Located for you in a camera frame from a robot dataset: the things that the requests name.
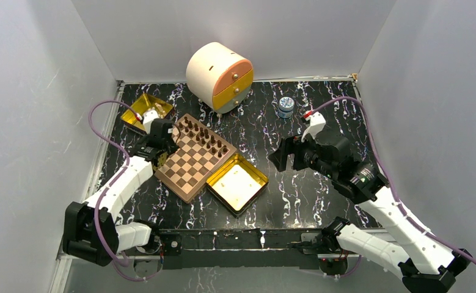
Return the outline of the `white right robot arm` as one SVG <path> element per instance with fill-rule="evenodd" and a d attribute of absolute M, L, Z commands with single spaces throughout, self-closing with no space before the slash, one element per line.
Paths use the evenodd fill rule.
<path fill-rule="evenodd" d="M 464 249 L 455 251 L 427 236 L 427 229 L 420 228 L 406 206 L 394 199 L 388 180 L 351 152 L 346 137 L 319 132 L 306 139 L 284 138 L 268 160 L 283 172 L 289 155 L 294 156 L 294 170 L 310 168 L 327 176 L 340 195 L 368 212 L 395 240 L 384 241 L 336 217 L 311 241 L 296 244 L 297 248 L 358 253 L 399 277 L 409 292 L 448 292 L 470 264 Z"/>

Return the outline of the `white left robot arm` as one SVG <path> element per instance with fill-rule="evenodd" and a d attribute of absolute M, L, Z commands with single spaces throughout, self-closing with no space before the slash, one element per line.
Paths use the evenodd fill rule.
<path fill-rule="evenodd" d="M 160 169 L 178 149 L 174 141 L 174 123 L 155 118 L 147 122 L 147 134 L 127 154 L 127 161 L 84 202 L 72 202 L 65 210 L 62 249 L 64 253 L 106 266 L 126 262 L 119 254 L 139 247 L 146 254 L 156 253 L 160 236 L 153 225 L 135 220 L 117 225 L 116 217 L 126 202 Z"/>

